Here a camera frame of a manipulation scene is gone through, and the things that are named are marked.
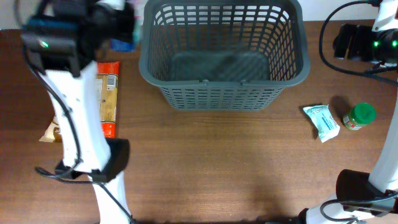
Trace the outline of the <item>grey plastic basket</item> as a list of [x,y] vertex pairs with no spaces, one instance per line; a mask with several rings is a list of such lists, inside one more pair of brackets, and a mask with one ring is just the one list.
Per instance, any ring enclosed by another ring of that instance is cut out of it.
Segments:
[[256,111],[310,72],[296,0],[148,1],[139,70],[178,110]]

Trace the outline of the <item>blue tissue pack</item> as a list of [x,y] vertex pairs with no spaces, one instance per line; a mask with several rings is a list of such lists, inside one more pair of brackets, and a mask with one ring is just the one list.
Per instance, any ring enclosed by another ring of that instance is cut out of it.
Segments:
[[132,40],[130,42],[125,42],[123,40],[111,39],[110,48],[117,52],[133,52],[136,47],[140,44],[142,39],[142,25],[144,22],[144,7],[147,1],[133,0],[129,1],[134,8],[134,31],[132,33]]

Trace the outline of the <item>orange pasta packet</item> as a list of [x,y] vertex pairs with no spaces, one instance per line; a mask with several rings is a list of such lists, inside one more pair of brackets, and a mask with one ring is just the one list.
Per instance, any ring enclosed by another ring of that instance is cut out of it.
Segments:
[[120,61],[98,63],[96,97],[101,126],[106,138],[116,137],[116,113]]

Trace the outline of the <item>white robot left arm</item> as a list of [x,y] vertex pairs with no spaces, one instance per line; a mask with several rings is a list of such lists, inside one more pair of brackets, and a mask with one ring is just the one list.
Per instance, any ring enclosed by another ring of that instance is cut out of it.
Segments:
[[42,177],[94,188],[101,223],[133,223],[124,186],[129,141],[106,138],[96,97],[96,51],[110,39],[129,41],[134,9],[128,1],[41,1],[21,26],[22,52],[45,87],[61,130],[63,157]]

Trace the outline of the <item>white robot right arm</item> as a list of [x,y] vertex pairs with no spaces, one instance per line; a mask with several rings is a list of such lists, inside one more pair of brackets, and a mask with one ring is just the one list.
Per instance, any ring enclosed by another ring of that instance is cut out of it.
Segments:
[[[378,7],[378,15],[372,32],[377,35],[387,31],[397,31],[397,1],[353,1],[335,9],[324,21],[320,32],[319,53],[328,67],[349,75],[371,78],[390,83],[397,87],[397,81],[379,77],[375,74],[384,70],[354,72],[343,70],[330,64],[323,55],[323,33],[329,20],[340,9],[354,4],[371,4]],[[380,158],[371,173],[345,169],[336,181],[336,194],[321,205],[302,210],[295,221],[290,223],[366,223],[366,219],[383,217],[389,213],[397,214],[397,101],[387,138]]]

